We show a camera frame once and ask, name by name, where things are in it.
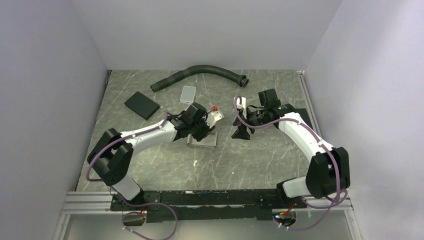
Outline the white cardboard box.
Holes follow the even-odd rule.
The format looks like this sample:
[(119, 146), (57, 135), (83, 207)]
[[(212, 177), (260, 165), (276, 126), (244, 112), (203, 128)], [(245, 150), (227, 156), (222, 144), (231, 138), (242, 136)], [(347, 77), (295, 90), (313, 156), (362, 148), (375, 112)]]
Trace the white cardboard box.
[(198, 147), (198, 148), (216, 148), (218, 141), (218, 133), (212, 132), (209, 133), (205, 138), (200, 141), (194, 139), (192, 135), (189, 135), (187, 138), (187, 145), (189, 147)]

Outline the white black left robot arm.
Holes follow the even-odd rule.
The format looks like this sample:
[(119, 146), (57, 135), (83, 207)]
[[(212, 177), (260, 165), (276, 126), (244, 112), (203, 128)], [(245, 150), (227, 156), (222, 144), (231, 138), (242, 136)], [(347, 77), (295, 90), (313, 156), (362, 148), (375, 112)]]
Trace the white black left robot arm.
[(85, 177), (94, 182), (90, 177), (90, 171), (94, 170), (99, 177), (97, 181), (115, 189), (129, 209), (137, 210), (144, 203), (144, 191), (128, 173), (132, 157), (156, 145), (189, 136), (201, 141), (222, 119), (223, 114), (216, 107), (207, 110), (194, 102), (179, 114), (166, 112), (161, 121), (144, 128), (123, 132), (108, 129), (87, 157)]

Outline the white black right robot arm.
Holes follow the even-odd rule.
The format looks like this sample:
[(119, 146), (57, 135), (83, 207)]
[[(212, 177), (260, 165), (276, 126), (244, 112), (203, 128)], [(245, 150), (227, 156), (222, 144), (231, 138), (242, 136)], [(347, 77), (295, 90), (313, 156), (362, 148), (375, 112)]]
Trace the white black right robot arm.
[(316, 199), (340, 194), (350, 185), (349, 154), (344, 147), (334, 147), (320, 137), (291, 104), (282, 104), (275, 89), (258, 93), (260, 106), (247, 105), (244, 97), (236, 96), (233, 139), (249, 140), (257, 129), (274, 126), (287, 135), (309, 162), (306, 176), (282, 181), (276, 186), (275, 200), (289, 207), (297, 197)]

